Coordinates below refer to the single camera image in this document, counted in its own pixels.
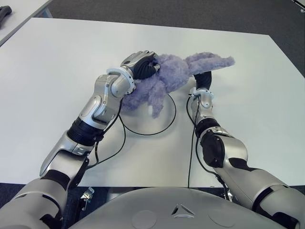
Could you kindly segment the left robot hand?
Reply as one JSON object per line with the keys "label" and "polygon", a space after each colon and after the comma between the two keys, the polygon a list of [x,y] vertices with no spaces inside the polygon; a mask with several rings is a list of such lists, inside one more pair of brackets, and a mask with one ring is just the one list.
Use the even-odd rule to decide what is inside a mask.
{"label": "left robot hand", "polygon": [[161,68],[156,57],[155,52],[138,51],[125,58],[120,66],[131,72],[133,79],[144,80],[156,74]]}

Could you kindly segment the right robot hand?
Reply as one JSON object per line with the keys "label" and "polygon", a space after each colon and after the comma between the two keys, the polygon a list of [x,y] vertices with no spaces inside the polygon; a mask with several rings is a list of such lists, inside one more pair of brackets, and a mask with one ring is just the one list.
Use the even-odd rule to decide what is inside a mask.
{"label": "right robot hand", "polygon": [[212,84],[212,72],[204,72],[200,74],[194,74],[196,80],[196,89],[210,89]]}

